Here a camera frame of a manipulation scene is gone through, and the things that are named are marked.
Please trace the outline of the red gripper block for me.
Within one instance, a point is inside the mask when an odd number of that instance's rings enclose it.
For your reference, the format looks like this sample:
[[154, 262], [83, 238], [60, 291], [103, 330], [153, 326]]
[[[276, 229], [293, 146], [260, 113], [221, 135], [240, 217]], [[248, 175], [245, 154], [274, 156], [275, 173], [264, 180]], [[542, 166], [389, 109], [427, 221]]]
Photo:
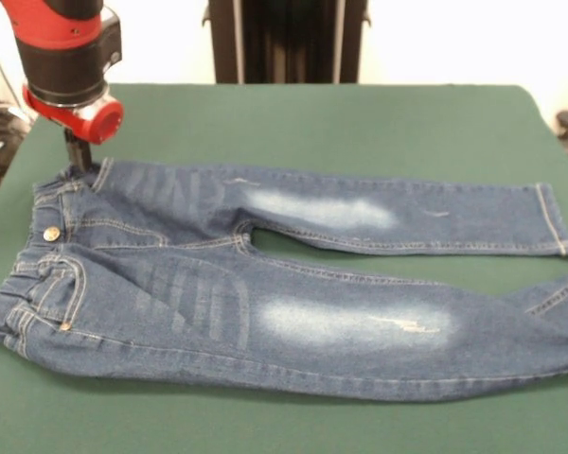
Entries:
[[50, 105], [41, 101], [26, 85], [23, 86], [22, 94], [27, 106], [39, 116], [65, 128], [63, 135], [69, 162], [72, 167], [83, 172], [93, 163], [89, 143], [102, 144], [111, 139], [124, 118], [122, 103], [108, 91], [89, 104], [74, 107]]

